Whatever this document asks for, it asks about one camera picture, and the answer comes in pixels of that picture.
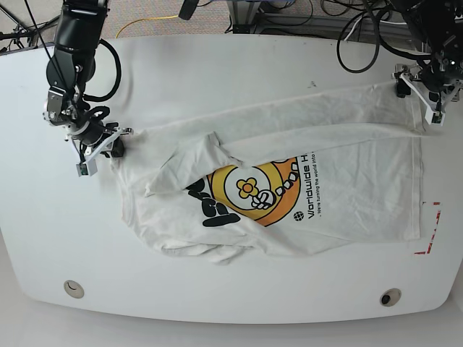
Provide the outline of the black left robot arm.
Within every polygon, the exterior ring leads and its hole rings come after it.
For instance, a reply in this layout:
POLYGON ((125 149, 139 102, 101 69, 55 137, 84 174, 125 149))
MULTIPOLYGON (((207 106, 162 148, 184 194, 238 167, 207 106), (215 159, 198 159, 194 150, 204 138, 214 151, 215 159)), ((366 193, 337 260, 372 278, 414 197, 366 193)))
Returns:
POLYGON ((462 81, 461 1, 391 1, 412 36, 430 48, 419 79, 432 93, 462 81))

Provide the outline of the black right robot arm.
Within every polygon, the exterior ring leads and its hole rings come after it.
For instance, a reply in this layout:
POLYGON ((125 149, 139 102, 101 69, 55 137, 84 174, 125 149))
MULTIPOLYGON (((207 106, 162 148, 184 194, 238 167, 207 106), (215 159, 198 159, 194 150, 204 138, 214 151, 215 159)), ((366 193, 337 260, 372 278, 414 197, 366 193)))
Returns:
POLYGON ((64 1, 54 39, 54 54, 46 68, 49 83, 45 119, 52 126, 63 126, 77 143, 80 160, 115 134, 119 124, 105 123, 110 108, 102 103, 111 99, 122 80, 122 65, 114 47, 101 38, 109 12, 107 1, 64 1), (95 53, 99 46, 114 58, 116 77, 103 96, 88 95, 87 83, 95 74, 95 53))

